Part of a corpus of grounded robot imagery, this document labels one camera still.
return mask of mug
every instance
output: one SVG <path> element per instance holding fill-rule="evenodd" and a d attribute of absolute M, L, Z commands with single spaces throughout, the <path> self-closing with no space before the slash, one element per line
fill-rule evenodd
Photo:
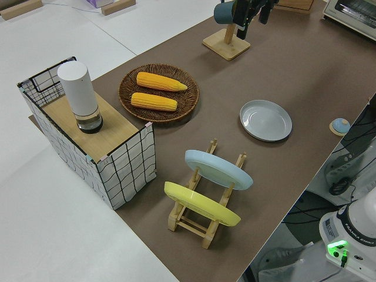
<path fill-rule="evenodd" d="M 221 2 L 214 8 L 214 20 L 218 24 L 232 24 L 233 23 L 233 6 L 235 1 Z"/>

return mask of blue plate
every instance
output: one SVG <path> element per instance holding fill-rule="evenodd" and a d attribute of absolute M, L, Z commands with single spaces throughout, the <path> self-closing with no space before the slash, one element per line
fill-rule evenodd
<path fill-rule="evenodd" d="M 230 187 L 234 183 L 234 190 L 246 190 L 253 184 L 253 179 L 244 170 L 215 155 L 187 150 L 185 159 L 193 171 L 198 168 L 199 175 L 221 186 Z"/>

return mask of woven basket tray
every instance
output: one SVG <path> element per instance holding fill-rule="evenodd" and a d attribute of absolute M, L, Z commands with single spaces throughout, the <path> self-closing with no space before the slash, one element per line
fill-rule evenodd
<path fill-rule="evenodd" d="M 156 90 L 137 85 L 136 77 L 139 72 L 150 72 L 157 75 L 173 78 L 188 86 L 187 90 L 179 92 Z M 177 109 L 174 112 L 150 110 L 134 107 L 130 104 L 130 98 L 135 92 L 159 95 L 177 101 Z M 199 100 L 199 87 L 192 77 L 185 71 L 171 65 L 153 63 L 140 66 L 129 72 L 119 86 L 119 100 L 124 108 L 137 118 L 150 122 L 172 122 L 183 119 L 196 106 Z"/>

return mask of corn cob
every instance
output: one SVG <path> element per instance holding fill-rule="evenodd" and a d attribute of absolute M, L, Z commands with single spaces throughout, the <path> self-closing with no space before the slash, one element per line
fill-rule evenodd
<path fill-rule="evenodd" d="M 137 84 L 139 86 L 166 91 L 182 91 L 187 89 L 186 85 L 175 79 L 155 75 L 150 72 L 139 72 L 137 74 Z"/>
<path fill-rule="evenodd" d="M 176 100 L 141 92 L 135 92 L 132 95 L 130 104 L 134 107 L 151 110 L 165 110 L 169 112 L 173 112 L 177 108 Z"/>

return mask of brown tabletop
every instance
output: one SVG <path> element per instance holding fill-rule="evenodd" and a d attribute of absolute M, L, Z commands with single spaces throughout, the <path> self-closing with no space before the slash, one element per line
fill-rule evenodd
<path fill-rule="evenodd" d="M 145 122 L 118 101 L 120 81 L 132 69 L 171 64 L 190 73 L 200 88 L 189 121 L 155 127 L 157 178 L 117 210 L 180 281 L 236 281 L 340 141 L 329 123 L 338 117 L 352 123 L 375 93 L 375 43 L 323 20 L 324 5 L 316 1 L 310 15 L 275 9 L 267 25 L 253 21 L 246 38 L 251 48 L 233 61 L 202 45 L 225 28 L 210 18 L 94 81 L 97 93 L 138 128 Z M 289 113 L 289 138 L 268 143 L 243 129 L 239 111 L 256 99 Z M 201 237 L 167 229 L 173 201 L 163 185 L 185 185 L 192 174 L 185 151 L 206 150 L 212 138 L 219 142 L 215 154 L 230 162 L 247 152 L 243 169 L 254 184 L 233 192 L 227 207 L 242 220 L 220 226 L 206 250 Z M 222 193 L 204 179 L 197 191 L 215 200 Z"/>

